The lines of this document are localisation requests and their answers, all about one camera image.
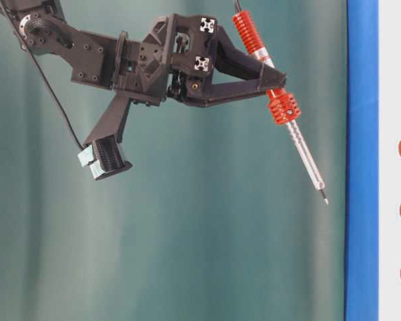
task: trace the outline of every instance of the metal shaft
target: metal shaft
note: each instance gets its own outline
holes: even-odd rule
[[[271,56],[269,55],[265,47],[254,52],[252,56],[257,58],[258,60],[263,60],[266,65],[272,68],[275,67],[272,62]],[[273,91],[271,91],[271,94],[272,96],[275,96],[275,93]],[[324,191],[325,183],[321,177],[321,173],[319,172],[318,167],[315,164],[312,154],[310,153],[309,147],[307,147],[306,141],[300,131],[299,126],[297,125],[297,122],[295,120],[292,120],[286,125],[289,134],[294,142],[294,145],[299,152],[300,158],[303,161],[307,172],[309,173],[313,186],[321,193],[325,203],[328,205],[329,201]]]

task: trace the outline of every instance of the white panel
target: white panel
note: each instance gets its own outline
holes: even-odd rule
[[[380,0],[380,321],[401,321],[401,0]]]

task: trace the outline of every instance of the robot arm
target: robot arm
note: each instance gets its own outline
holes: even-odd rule
[[[285,74],[236,49],[213,17],[162,17],[142,41],[133,41],[126,32],[116,39],[74,29],[59,0],[0,3],[22,49],[60,56],[73,68],[73,82],[116,92],[79,155],[96,180],[132,167],[120,150],[131,103],[159,106],[173,98],[204,108],[285,86]],[[213,84],[215,70],[240,81]]]

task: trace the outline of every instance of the green curtain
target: green curtain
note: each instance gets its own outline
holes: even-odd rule
[[[0,16],[0,321],[343,320],[344,2],[243,0],[288,73],[329,207],[266,97],[133,106],[134,168],[95,183]],[[77,29],[136,40],[160,15],[212,15],[243,49],[231,0],[61,3]],[[40,63],[85,138],[113,93]]]

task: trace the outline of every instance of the blue edge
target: blue edge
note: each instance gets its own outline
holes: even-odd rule
[[[348,0],[346,321],[378,320],[378,0]]]

